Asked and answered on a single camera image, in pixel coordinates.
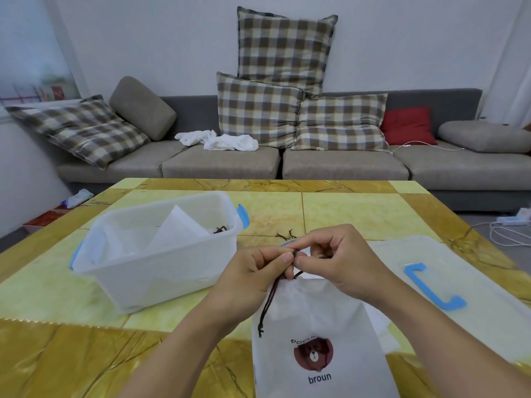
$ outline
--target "red pillow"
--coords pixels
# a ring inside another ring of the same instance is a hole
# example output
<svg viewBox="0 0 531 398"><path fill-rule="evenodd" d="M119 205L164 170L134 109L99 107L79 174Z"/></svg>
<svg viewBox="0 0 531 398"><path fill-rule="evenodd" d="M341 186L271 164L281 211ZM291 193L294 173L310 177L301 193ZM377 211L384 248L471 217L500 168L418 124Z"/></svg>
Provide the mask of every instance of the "red pillow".
<svg viewBox="0 0 531 398"><path fill-rule="evenodd" d="M437 145L430 132L430 108L386 110L380 129L389 145Z"/></svg>

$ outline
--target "white towel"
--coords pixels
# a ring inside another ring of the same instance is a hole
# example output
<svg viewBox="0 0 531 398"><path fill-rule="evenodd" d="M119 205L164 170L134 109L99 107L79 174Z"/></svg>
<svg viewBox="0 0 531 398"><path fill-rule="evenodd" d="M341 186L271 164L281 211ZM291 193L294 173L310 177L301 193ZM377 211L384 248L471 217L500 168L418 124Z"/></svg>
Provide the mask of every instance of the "white towel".
<svg viewBox="0 0 531 398"><path fill-rule="evenodd" d="M220 137L209 138L204 143L207 151L256 151L258 141L251 138L250 135L228 135L223 134Z"/></svg>
<svg viewBox="0 0 531 398"><path fill-rule="evenodd" d="M184 146L192 146L198 143L204 144L208 139L214 138L214 130L192 131L190 133L177 133L175 139L181 141Z"/></svg>

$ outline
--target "white cable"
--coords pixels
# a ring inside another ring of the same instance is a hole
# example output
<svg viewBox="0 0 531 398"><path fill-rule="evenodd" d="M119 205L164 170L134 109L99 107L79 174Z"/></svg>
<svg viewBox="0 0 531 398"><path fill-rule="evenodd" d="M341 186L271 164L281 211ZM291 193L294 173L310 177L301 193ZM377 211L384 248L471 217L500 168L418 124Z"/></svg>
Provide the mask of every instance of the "white cable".
<svg viewBox="0 0 531 398"><path fill-rule="evenodd" d="M393 154L398 151L400 148L402 148L403 146L411 146L410 144L412 142L420 142L421 144L426 144L428 146L432 146L434 148L439 148L440 150L445 150L445 151L451 151L451 152L457 152L457 151L462 151L464 148L459 148L458 150L450 150L448 148L443 148L441 146L436 146L436 145L432 145L432 144L428 144L427 142L424 142L424 141L409 141L409 142L406 142L405 144L399 146L398 148L396 148L394 151L391 152L391 156L393 156Z"/></svg>
<svg viewBox="0 0 531 398"><path fill-rule="evenodd" d="M518 234L520 236L523 236L523 237L525 237L526 239L529 239L529 240L531 240L531 236L528 236L527 234L523 234L523 233L520 233L520 232L516 232L515 230L510 229L507 226L499 226L498 224L499 224L499 222L481 222L481 223L476 223L475 225L471 225L470 227L480 226L480 225L488 225L489 230L490 230L489 233L488 233L488 237L493 243L497 244L498 246L503 246L503 247L518 247L518 246L531 247L531 244L523 243L521 241L511 239L509 236L507 236L505 234L501 234L500 232L497 232L496 229L505 229L505 230L508 230L509 232L513 232L513 233L516 233L516 234ZM501 236L504 239L507 239L507 240L510 240L510 241L514 242L515 244L501 244L501 243L498 243L497 241L495 241L492 238L492 234L497 234L498 236Z"/></svg>

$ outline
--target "forearm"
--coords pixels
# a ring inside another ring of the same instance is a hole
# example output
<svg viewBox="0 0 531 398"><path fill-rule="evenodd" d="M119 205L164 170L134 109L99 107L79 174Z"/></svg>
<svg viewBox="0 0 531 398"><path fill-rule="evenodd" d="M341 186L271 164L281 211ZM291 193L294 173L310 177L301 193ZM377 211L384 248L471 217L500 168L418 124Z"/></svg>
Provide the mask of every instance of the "forearm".
<svg viewBox="0 0 531 398"><path fill-rule="evenodd" d="M398 278L375 303L410 341L445 398L529 396L531 380Z"/></svg>
<svg viewBox="0 0 531 398"><path fill-rule="evenodd" d="M120 398L191 396L223 330L199 304L129 379Z"/></svg>

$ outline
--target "gray sofa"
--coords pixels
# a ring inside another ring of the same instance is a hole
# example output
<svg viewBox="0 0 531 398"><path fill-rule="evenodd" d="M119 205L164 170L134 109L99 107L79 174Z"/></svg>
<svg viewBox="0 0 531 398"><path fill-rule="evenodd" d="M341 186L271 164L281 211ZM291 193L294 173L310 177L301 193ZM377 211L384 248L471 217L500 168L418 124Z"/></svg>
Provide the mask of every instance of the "gray sofa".
<svg viewBox="0 0 531 398"><path fill-rule="evenodd" d="M378 92L344 92L352 95ZM388 110L431 108L432 132L455 120L474 120L479 89L388 92ZM391 156L367 151L205 151L183 147L179 132L219 132L217 96L162 98L177 113L163 140L147 144L111 163L106 171L68 156L57 164L59 175L73 188L96 192L126 177L218 179L416 180L454 211L509 212L531 201L531 156L523 154L450 152L426 145L402 147ZM454 145L440 142L442 147Z"/></svg>

